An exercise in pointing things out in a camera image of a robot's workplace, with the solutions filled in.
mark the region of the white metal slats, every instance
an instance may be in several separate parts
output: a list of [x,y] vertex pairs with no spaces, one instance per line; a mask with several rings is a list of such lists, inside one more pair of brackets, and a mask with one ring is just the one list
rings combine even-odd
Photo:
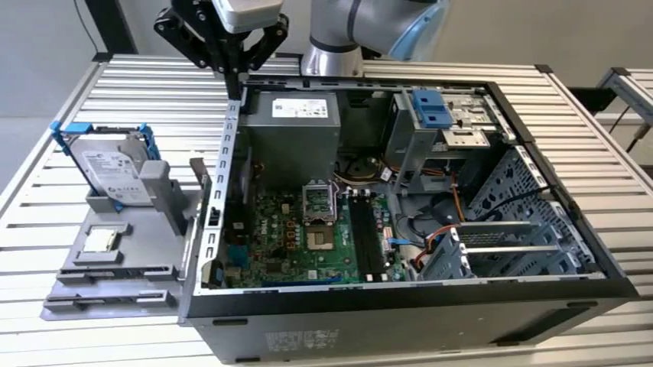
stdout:
[[[296,72],[294,61],[272,60],[271,64],[267,73]],[[433,77],[501,82],[501,88],[527,126],[535,128],[538,142],[546,139],[542,140],[545,145],[555,145],[558,139],[573,139],[566,143],[582,143],[578,139],[589,139],[585,148],[565,150],[554,146],[545,150],[555,170],[561,176],[567,176],[565,183],[578,183],[570,190],[586,211],[598,215],[605,214],[613,205],[633,203],[638,208],[645,208],[650,204],[650,201],[638,202],[637,198],[648,198],[642,185],[629,180],[623,173],[627,170],[618,164],[610,151],[601,148],[590,127],[577,115],[569,113],[566,99],[533,67],[419,63],[414,65],[415,70],[408,70],[403,64],[396,68],[386,63],[370,62],[366,65],[367,76],[396,77],[388,75],[386,70],[382,72],[382,66],[388,66],[392,73],[422,79]],[[161,155],[171,162],[172,174],[184,182],[188,159],[201,156],[208,164],[215,159],[218,147],[214,141],[219,141],[222,104],[226,99],[220,82],[212,80],[209,72],[196,70],[188,61],[165,57],[116,56],[88,91],[76,120],[112,125],[148,122],[153,126],[157,143],[161,144],[163,139],[168,144]],[[195,330],[179,328],[173,317],[56,323],[37,318],[41,297],[52,285],[53,272],[63,262],[65,246],[72,244],[76,225],[87,209],[85,187],[71,171],[71,162],[61,153],[52,151],[51,147],[43,167],[28,177],[27,186],[15,201],[19,205],[8,209],[1,220],[0,247],[9,251],[0,252],[0,365],[91,362],[97,362],[97,365],[219,365]],[[607,178],[595,172],[611,172],[609,179],[626,180],[627,184],[602,187],[597,181],[605,182]],[[603,194],[614,199],[610,203],[597,203],[594,200]],[[649,232],[629,232],[623,236],[619,229],[602,232],[603,241],[617,253],[630,251],[641,254],[625,254],[619,260],[622,265],[630,263],[631,269],[645,267],[642,263],[650,260],[645,255],[650,250],[646,245]],[[630,278],[639,293],[653,297],[653,274],[646,269],[629,274],[633,274]],[[429,365],[427,361],[438,361],[439,365],[639,363],[653,360],[653,336],[646,329],[652,314],[650,304],[645,301],[626,304],[571,330],[569,335],[558,336],[527,350],[491,349],[455,355],[379,356],[300,364],[422,362],[419,365]]]

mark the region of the cable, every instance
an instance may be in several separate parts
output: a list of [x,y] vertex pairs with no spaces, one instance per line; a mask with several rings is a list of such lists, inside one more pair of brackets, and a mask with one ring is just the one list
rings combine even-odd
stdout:
[[623,118],[625,113],[629,111],[629,109],[630,109],[630,106],[627,106],[625,108],[623,112],[619,115],[619,118],[614,121],[614,125],[610,127],[610,131],[607,132],[609,134],[611,134],[611,132],[614,131],[614,128],[615,128],[617,124],[619,123],[621,119]]
[[634,138],[634,139],[633,139],[633,141],[630,142],[629,147],[625,149],[625,152],[626,152],[626,153],[629,153],[629,152],[633,150],[634,145],[637,144],[638,140],[639,140],[639,139],[637,139],[637,138]]
[[446,232],[449,229],[455,228],[455,227],[459,227],[459,226],[461,226],[459,224],[451,224],[450,226],[445,226],[445,227],[439,228],[439,229],[438,229],[438,230],[437,230],[437,231],[433,233],[433,235],[430,235],[429,242],[426,243],[426,247],[424,247],[423,251],[422,251],[422,252],[419,252],[419,255],[415,257],[415,265],[416,265],[416,266],[419,266],[419,268],[422,268],[422,266],[419,265],[419,261],[422,260],[422,257],[423,257],[423,256],[424,256],[427,253],[433,252],[433,241],[434,241],[434,238],[435,238],[435,237],[437,237],[439,234],[445,233],[445,232]]
[[491,216],[495,216],[495,212],[498,212],[498,208],[501,208],[503,205],[511,203],[513,201],[517,201],[519,199],[525,199],[529,196],[537,195],[538,193],[551,189],[550,186],[539,187],[535,190],[526,191],[525,193],[521,193],[519,195],[515,195],[513,197],[509,197],[506,200],[503,200],[501,203],[494,205],[494,207],[485,213],[482,216],[479,216],[474,222],[485,222]]
[[84,27],[85,35],[93,44],[95,53],[97,54],[100,51],[97,50],[97,45],[95,43],[93,38],[91,37],[91,33],[88,32],[88,28],[85,27],[84,19],[81,18],[80,6],[77,5],[77,0],[72,0],[72,4],[75,4],[75,11],[77,12],[77,18],[80,19],[81,27]]
[[451,172],[451,190],[453,190],[453,201],[457,205],[458,218],[461,222],[465,221],[465,214],[462,213],[461,208],[461,198],[458,197],[458,183],[457,183],[457,174]]
[[415,228],[415,218],[414,217],[408,217],[408,229],[410,229],[410,232],[412,232],[416,237],[426,240],[426,233],[419,232],[418,229]]
[[[400,168],[396,166],[387,166],[390,168],[390,171],[399,173]],[[422,173],[423,174],[431,174],[434,176],[443,176],[445,173],[439,170],[431,170],[430,168],[422,168]]]
[[338,178],[338,180],[343,181],[347,185],[351,186],[363,186],[363,185],[371,185],[375,184],[378,181],[358,181],[358,180],[350,180],[342,177],[338,173],[334,172],[334,176]]

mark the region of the label sticker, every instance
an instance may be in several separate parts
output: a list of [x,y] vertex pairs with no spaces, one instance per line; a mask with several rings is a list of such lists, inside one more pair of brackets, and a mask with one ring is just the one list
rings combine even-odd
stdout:
[[151,204],[132,159],[117,151],[85,151],[88,169],[105,195],[124,205]]
[[380,179],[387,182],[390,180],[390,177],[391,177],[391,170],[390,168],[384,167],[383,172],[380,173]]
[[298,330],[266,333],[271,352],[291,352],[302,349],[331,349],[338,342],[339,329]]
[[278,98],[272,101],[272,117],[328,117],[326,99]]

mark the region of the metal slatted table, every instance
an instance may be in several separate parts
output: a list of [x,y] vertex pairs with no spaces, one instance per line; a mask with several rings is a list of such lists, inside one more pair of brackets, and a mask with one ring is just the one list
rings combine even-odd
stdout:
[[[262,70],[296,72],[292,59],[272,59]],[[368,61],[364,72],[378,78],[499,84],[642,300],[535,347],[283,365],[653,365],[653,182],[559,80],[533,66]],[[223,83],[188,61],[115,56],[89,67],[56,118],[115,126],[147,122],[171,176],[191,187],[188,159],[215,163],[226,105]],[[39,318],[88,210],[85,191],[72,162],[45,133],[0,198],[0,365],[219,365],[195,329],[175,325],[176,317]]]
[[653,126],[653,70],[614,67],[607,71],[598,88],[610,88],[643,120],[634,133],[641,140]]

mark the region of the blue latch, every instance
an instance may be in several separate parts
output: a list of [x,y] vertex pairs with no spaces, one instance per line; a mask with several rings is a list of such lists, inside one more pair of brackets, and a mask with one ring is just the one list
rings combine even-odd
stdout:
[[147,146],[147,155],[148,155],[149,159],[160,161],[161,154],[159,153],[159,148],[156,146],[156,142],[153,141],[152,128],[149,126],[147,126],[147,124],[144,122],[139,126],[139,132],[144,136],[144,144]]
[[424,128],[450,128],[453,125],[442,94],[431,89],[412,90],[412,107]]

